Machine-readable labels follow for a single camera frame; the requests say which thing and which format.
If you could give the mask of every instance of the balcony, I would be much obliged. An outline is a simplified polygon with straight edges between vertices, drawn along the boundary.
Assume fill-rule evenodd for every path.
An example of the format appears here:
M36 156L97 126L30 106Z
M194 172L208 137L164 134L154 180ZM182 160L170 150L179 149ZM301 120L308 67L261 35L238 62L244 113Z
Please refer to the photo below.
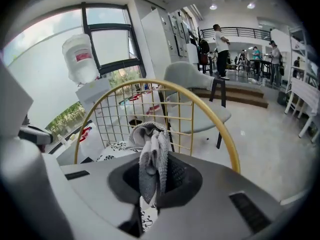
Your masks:
M221 32L225 37L244 37L271 41L270 32L261 29L248 27L222 27ZM203 39L215 39L215 31L213 28L201 29L200 36Z

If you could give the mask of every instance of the person in blue shirt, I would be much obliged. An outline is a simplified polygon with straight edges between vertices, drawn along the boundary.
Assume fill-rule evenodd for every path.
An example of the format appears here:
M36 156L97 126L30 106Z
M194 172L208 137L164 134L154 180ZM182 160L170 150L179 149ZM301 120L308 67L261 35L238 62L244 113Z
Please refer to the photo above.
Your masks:
M253 59L254 60L261 60L261 52L258 50L258 47L253 47ZM254 62L254 67L255 67L255 73L258 74L259 73L259 68L260 68L260 62L259 61L255 61Z

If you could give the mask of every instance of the gray towel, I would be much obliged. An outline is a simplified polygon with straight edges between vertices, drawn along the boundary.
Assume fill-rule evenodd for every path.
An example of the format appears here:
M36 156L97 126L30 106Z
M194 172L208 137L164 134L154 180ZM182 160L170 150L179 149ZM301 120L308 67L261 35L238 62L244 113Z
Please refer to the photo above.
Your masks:
M142 148L139 161L139 188L143 199L150 204L160 186L160 195L166 191L169 133L164 125L144 122L135 126L129 135L126 149Z

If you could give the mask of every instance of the gold metal frame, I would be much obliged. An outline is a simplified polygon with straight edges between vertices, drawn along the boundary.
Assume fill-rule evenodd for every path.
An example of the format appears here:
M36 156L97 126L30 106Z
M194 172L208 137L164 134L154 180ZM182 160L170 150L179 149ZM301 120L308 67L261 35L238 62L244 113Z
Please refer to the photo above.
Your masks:
M122 95L123 95L122 97L123 97L123 100L125 100L124 87L126 87L126 90L128 89L128 87L130 87L129 89L131 90L131 94L132 94L132 97L133 97L134 96L133 85L137 85L137 84L139 84L139 86L140 86L140 91L139 91L140 94L144 93L144 92L150 92L151 91L152 102L149 102L149 103L144 102L143 101L143 95L141 95L141 103L135 103L135 101L133 100L132 101L133 114L127 114L126 104L124 104L124 110L125 110L125 116L126 116L126 124L120 124L120 116L119 116L119 110L118 110L118 107L120 105L117 103L116 91L122 90ZM150 89L143 90L144 84L148 84ZM153 89L152 84L158 84L159 88L158 89ZM164 101L163 102L155 102L154 92L160 92L160 91L163 92L163 94L164 94ZM166 91L175 91L175 92L177 92L177 102L167 101L167 99L166 99ZM184 95L185 97L187 97L190 101L189 102L180 102L181 94ZM115 97L116 105L113 105L113 106L109 105L109 100L108 100L109 97ZM101 104L101 102L103 100L106 100L106 102L107 102L107 106L105 106L105 107L102 107L102 104ZM156 115L154 109L153 109L153 113L152 114L145 114L143 104L150 104L150 105L160 104L161 106L164 105L165 115L158 115L158 114ZM177 84L172 83L172 82L169 82L169 81L142 78L142 79L127 81L125 83L122 83L122 84L118 85L117 87L111 89L106 94L104 94L94 104L94 106L91 108L91 110L87 114L86 118L84 119L83 124L82 124L81 129L80 129L79 132L80 133L83 132L83 130L84 130L85 126L86 126L86 123L88 122L88 120L90 119L92 114L94 113L96 119L97 118L103 118L104 125L97 125L97 127L99 129L99 126L105 126L106 136L107 136L108 140L104 140L103 139L100 129L99 129L99 132L100 132L100 137L101 137L101 141L103 143L103 146L106 147L105 146L105 142L106 143L109 142L109 144L110 144L113 141L113 140L110 140L110 136L109 135L114 135L114 139L115 140L116 140L116 135L121 135L122 140L124 140L123 136L127 135L128 133L123 133L122 127L127 127L128 128L128 132L130 132L130 129L131 129L132 125L130 125L129 122L128 122L128 116L134 116L135 120L137 120L136 119L137 117L142 117L142 118L146 118L146 117L150 118L150 117L152 117L154 121L156 120L156 118L163 118L165 120L165 124L166 124L167 128L168 128L168 124L170 123L170 119L174 119L174 120L178 120L179 121L178 131L169 130L169 132L172 133L172 134L177 134L178 135L178 144L174 143L173 141L171 142L171 144L175 145L175 146L178 146L178 152L180 152L181 148L185 148L187 150L190 150L190 155L192 155L193 134L194 134L194 132L193 132L194 131L194 104L196 104L201 110L203 110L204 113L210 118L210 120L216 125L216 127L218 128L218 130L219 130L219 132L220 132L220 134L222 136L222 139L224 140L226 148L228 150L229 157L230 157L230 162L231 162L231 167L232 167L232 169L234 171L236 171L237 173L240 173L240 162L239 162L238 153L237 153L235 144L234 144L234 142L233 142L233 140L232 140L227 128L225 127L225 125L220 121L220 119L217 117L217 115L198 96L196 96L191 91L183 88L182 86L177 85ZM142 106L142 114L136 114L136 109L135 109L136 105L141 105ZM173 105L178 106L178 117L173 117L173 116L169 116L168 115L168 107L167 107L168 105L170 105L170 106L173 106ZM191 106L191 118L181 117L181 114L180 114L181 113L181 106ZM110 108L111 107L116 107L117 115L111 115L110 114ZM106 109L106 108L109 111L109 115L104 115L103 109ZM97 116L96 109L101 109L102 116ZM118 120L119 120L119 124L114 125L112 123L111 117L117 117ZM110 118L110 121L111 121L110 125L106 124L105 118ZM191 133L188 134L188 133L181 132L181 121L183 121L183 120L191 122ZM112 132L108 132L107 126L109 126L109 127L111 126ZM120 132L115 132L114 131L114 127L119 127L120 128ZM181 135L182 136L190 136L191 137L190 148L187 148L187 147L181 145ZM75 164L77 163L77 160L78 160L78 150L79 150L80 139L81 139L81 134L79 134L77 142L76 142L75 153L74 153L74 163Z

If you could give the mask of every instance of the ceiling light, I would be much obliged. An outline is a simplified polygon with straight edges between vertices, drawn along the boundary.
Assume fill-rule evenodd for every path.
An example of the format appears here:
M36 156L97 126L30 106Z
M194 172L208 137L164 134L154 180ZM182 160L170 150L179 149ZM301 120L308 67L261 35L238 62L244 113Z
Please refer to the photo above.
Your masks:
M247 6L248 9L253 9L255 7L256 7L256 5L253 2L249 3Z
M217 8L218 8L218 6L216 6L214 3L210 6L210 10L215 10Z

